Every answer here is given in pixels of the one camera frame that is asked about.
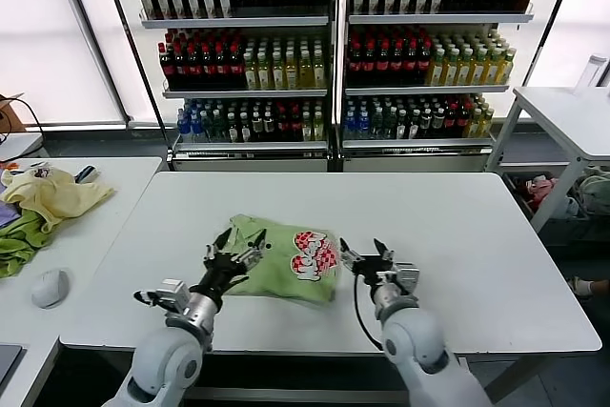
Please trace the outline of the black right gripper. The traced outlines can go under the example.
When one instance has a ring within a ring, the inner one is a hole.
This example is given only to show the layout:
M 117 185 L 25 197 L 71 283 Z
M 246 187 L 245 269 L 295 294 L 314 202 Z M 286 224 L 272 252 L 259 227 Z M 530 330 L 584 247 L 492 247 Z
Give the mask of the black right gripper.
M 378 256 L 362 256 L 352 250 L 344 238 L 339 239 L 339 253 L 342 264 L 355 276 L 361 275 L 364 283 L 375 292 L 384 284 L 394 284 L 402 291 L 406 286 L 400 279 L 402 270 L 393 262 L 393 250 L 385 243 L 374 239 Z

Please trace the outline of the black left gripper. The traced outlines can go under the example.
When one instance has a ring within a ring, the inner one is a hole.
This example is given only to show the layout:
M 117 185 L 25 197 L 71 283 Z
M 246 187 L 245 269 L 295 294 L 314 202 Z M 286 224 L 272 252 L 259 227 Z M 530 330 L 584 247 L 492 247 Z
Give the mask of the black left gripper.
M 206 273 L 198 284 L 190 287 L 191 293 L 204 295 L 212 301 L 221 301 L 222 296 L 240 280 L 235 277 L 246 275 L 263 257 L 266 250 L 267 230 L 263 229 L 253 241 L 247 244 L 247 249 L 241 254 L 233 256 L 223 253 L 223 249 L 231 235 L 228 228 L 221 233 L 212 244 L 206 246 L 204 266 Z

